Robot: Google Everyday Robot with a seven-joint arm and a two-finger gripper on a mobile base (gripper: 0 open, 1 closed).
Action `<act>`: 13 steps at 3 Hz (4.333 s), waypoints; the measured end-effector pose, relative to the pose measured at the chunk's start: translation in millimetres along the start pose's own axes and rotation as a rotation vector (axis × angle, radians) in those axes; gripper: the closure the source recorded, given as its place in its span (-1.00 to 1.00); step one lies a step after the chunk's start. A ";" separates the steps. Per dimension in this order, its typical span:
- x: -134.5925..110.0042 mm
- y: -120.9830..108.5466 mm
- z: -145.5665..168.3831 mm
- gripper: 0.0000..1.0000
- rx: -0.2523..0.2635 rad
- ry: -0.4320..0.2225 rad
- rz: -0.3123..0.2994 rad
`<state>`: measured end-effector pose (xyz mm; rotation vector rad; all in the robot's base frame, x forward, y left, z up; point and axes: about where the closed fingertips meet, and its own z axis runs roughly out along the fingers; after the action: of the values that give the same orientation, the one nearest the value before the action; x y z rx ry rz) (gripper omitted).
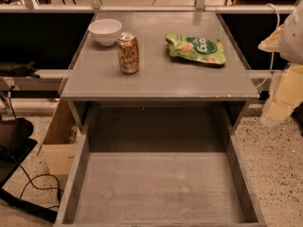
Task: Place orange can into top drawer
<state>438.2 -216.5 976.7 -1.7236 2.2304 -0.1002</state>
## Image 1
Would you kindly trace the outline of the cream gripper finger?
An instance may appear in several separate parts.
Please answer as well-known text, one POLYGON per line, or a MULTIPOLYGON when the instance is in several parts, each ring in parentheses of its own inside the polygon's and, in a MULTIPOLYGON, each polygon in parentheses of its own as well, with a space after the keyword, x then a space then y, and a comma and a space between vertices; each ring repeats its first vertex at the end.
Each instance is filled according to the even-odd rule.
POLYGON ((291 63, 274 79, 270 98, 265 102, 260 122, 267 127, 283 123, 303 102, 303 65, 291 63))
POLYGON ((260 44, 258 45, 258 49, 265 52, 279 52, 280 34, 281 27, 279 26, 269 37, 260 42, 260 44))

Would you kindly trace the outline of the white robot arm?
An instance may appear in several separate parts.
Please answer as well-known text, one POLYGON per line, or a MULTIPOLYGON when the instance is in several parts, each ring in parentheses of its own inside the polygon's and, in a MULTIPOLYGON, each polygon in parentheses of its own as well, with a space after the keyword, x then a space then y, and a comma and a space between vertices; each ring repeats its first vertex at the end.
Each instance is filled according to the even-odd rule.
POLYGON ((262 111, 260 122, 273 127, 303 102, 303 7, 297 6, 258 49, 276 52, 290 64, 278 82, 272 81, 272 92, 262 111))

